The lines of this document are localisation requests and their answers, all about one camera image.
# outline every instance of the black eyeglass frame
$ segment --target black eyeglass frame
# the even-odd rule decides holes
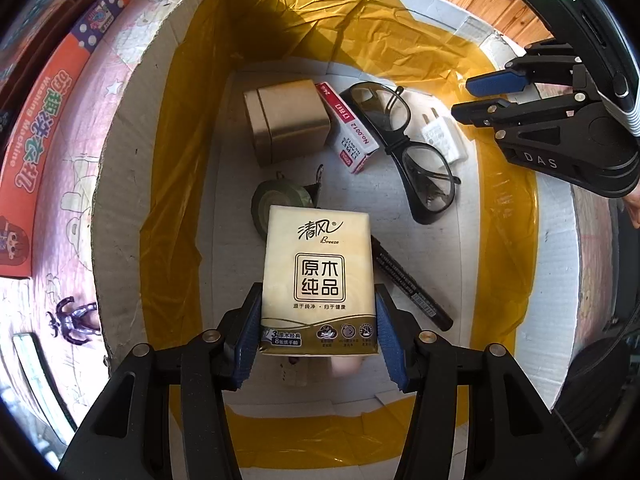
[[[396,128],[395,130],[383,130],[377,127],[368,117],[367,112],[363,110],[356,99],[354,99],[351,92],[353,89],[357,88],[365,88],[375,94],[376,90],[383,90],[389,92],[394,95],[392,98],[393,101],[389,101],[386,105],[385,113],[388,113],[388,110],[391,109],[392,106],[396,104],[396,101],[399,101],[404,105],[406,109],[407,118],[404,124]],[[426,142],[417,142],[415,140],[411,140],[404,131],[406,130],[409,122],[411,121],[411,108],[401,97],[401,93],[404,91],[404,88],[401,86],[396,87],[396,90],[389,88],[386,85],[381,83],[376,83],[373,81],[363,81],[360,83],[356,83],[355,85],[350,86],[345,91],[340,93],[340,96],[343,98],[344,102],[347,103],[347,106],[351,108],[353,113],[359,118],[359,120],[366,126],[367,130],[376,134],[376,136],[382,141],[383,146],[385,147],[385,153],[390,155],[393,161],[396,164],[396,168],[398,168],[398,173],[400,174],[400,178],[402,180],[402,185],[404,186],[404,192],[406,194],[407,200],[409,202],[409,210],[411,211],[411,216],[414,218],[418,224],[428,225],[433,223],[438,216],[445,211],[454,201],[456,196],[456,184],[460,184],[461,181],[458,177],[454,176],[451,173],[451,168],[449,167],[449,163],[446,161],[444,156],[440,153],[440,151],[430,144]],[[428,149],[434,151],[442,160],[444,168],[447,170],[447,174],[437,174],[432,173],[428,175],[427,178],[433,178],[435,175],[439,175],[439,177],[444,178],[446,180],[451,181],[451,192],[447,197],[446,204],[436,210],[432,211],[428,209],[420,197],[414,187],[414,184],[411,181],[411,178],[402,162],[402,156],[410,147],[417,146],[421,149]]]

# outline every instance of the yellow plastic sheet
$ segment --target yellow plastic sheet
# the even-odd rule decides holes
[[[151,210],[140,232],[140,282],[149,342],[186,343],[202,331],[195,238],[218,105],[227,77],[250,62],[289,56],[335,61],[434,94],[472,97],[463,80],[493,69],[481,50],[417,22],[399,0],[203,0],[175,51],[156,133]],[[490,130],[477,140],[481,241],[471,346],[511,351],[531,292],[538,229],[535,176],[509,165]],[[279,419],[290,438],[264,439],[270,420],[228,411],[239,465],[319,468],[378,462],[404,445],[412,400],[358,417]],[[178,400],[172,397],[178,416]],[[457,422],[466,420],[465,389]]]

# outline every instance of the small box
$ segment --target small box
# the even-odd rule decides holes
[[[379,145],[329,83],[318,83],[316,88],[331,110],[334,130],[328,144],[351,173],[358,173]]]
[[[368,214],[271,206],[261,325],[265,354],[377,353]]]
[[[322,150],[331,123],[311,79],[249,90],[244,103],[261,166]]]
[[[460,130],[451,117],[438,117],[434,108],[428,108],[422,114],[424,126],[420,134],[424,142],[436,148],[447,163],[466,160],[465,145],[460,137]]]

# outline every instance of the orange box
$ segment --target orange box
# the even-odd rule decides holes
[[[0,276],[31,276],[33,220],[47,152],[89,56],[129,0],[96,0],[55,49],[15,122],[0,173]]]

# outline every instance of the silver screw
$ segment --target silver screw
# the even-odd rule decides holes
[[[423,343],[435,343],[438,335],[431,330],[423,330],[422,332],[420,332],[418,337]]]
[[[491,346],[489,346],[489,352],[491,352],[491,354],[495,355],[496,357],[502,357],[507,353],[505,347],[498,343],[493,343]]]
[[[149,345],[146,343],[140,343],[133,347],[133,355],[136,357],[144,357],[149,353]]]
[[[220,332],[217,330],[205,330],[202,333],[202,338],[207,343],[215,343],[218,339],[220,339]]]

